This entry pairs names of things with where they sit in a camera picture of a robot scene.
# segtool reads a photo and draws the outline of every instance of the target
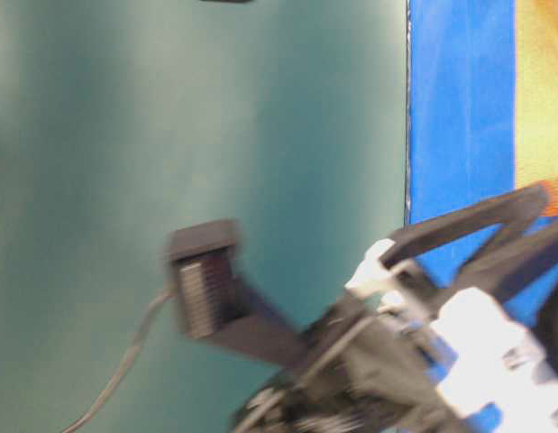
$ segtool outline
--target gray wire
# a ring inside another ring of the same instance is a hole
[[[100,392],[100,394],[98,394],[98,397],[96,397],[96,400],[92,404],[90,409],[88,409],[79,419],[74,421],[68,427],[64,428],[60,433],[72,433],[74,431],[77,431],[79,428],[89,422],[96,415],[96,413],[103,408],[105,403],[114,393],[114,391],[116,391],[116,388],[118,387],[120,382],[124,379],[125,375],[133,366],[136,357],[142,350],[144,340],[149,334],[152,322],[156,318],[160,309],[167,300],[173,298],[174,296],[175,293],[168,290],[162,292],[159,296],[152,300],[152,302],[146,309],[146,314],[142,319],[141,326],[138,328],[138,331],[134,336],[133,342],[126,349],[126,352],[124,352],[122,361],[118,365],[118,368],[116,369],[114,374],[110,377],[110,380],[106,384],[106,387]]]

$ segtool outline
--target orange surface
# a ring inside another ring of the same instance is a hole
[[[558,0],[516,1],[516,188],[558,177]]]

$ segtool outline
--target teal wall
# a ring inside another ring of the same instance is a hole
[[[237,217],[302,326],[403,221],[404,0],[0,0],[0,433],[95,398],[167,234]],[[85,432],[223,432],[273,369],[169,306]]]

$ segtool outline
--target blue surface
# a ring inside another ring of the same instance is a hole
[[[512,4],[411,2],[411,223],[513,188]],[[486,235],[422,261],[446,283]]]

